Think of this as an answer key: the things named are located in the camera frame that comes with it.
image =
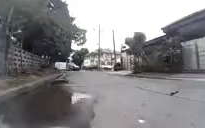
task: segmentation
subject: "window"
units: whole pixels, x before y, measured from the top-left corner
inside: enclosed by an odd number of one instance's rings
[[[101,62],[101,65],[105,65],[105,62],[104,62],[104,61],[102,61],[102,62]]]

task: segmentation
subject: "curb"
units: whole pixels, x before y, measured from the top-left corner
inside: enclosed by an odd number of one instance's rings
[[[37,81],[27,83],[23,86],[19,86],[19,87],[15,87],[15,88],[11,88],[11,89],[2,91],[2,92],[0,92],[0,102],[3,102],[6,99],[9,99],[9,98],[12,98],[15,96],[27,94],[29,91],[38,88],[42,84],[51,83],[52,81],[61,77],[62,75],[64,75],[64,74],[63,73],[53,74],[53,75],[50,75],[47,77],[43,77]]]
[[[180,79],[170,79],[169,77],[165,77],[165,76],[148,76],[148,75],[134,75],[134,74],[128,74],[128,75],[124,75],[124,76],[150,78],[150,79],[180,80]]]

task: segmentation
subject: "car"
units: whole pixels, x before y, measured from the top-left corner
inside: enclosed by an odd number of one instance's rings
[[[80,67],[74,63],[69,63],[67,67],[68,67],[68,70],[70,70],[70,71],[79,71],[80,70]]]

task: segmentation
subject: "residential building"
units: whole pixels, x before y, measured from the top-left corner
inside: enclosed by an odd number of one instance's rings
[[[121,53],[116,51],[116,62],[121,62]],[[111,49],[101,49],[100,50],[100,67],[111,69],[115,64],[114,52]],[[89,53],[85,59],[84,67],[95,67],[98,66],[98,50]]]

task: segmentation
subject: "sidewalk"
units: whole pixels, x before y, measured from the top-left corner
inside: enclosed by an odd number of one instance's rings
[[[109,72],[111,75],[120,76],[132,76],[140,78],[152,78],[152,79],[168,79],[168,80],[191,80],[191,81],[205,81],[205,73],[179,73],[179,74],[167,74],[167,73],[140,73],[132,74],[131,71],[118,71]]]

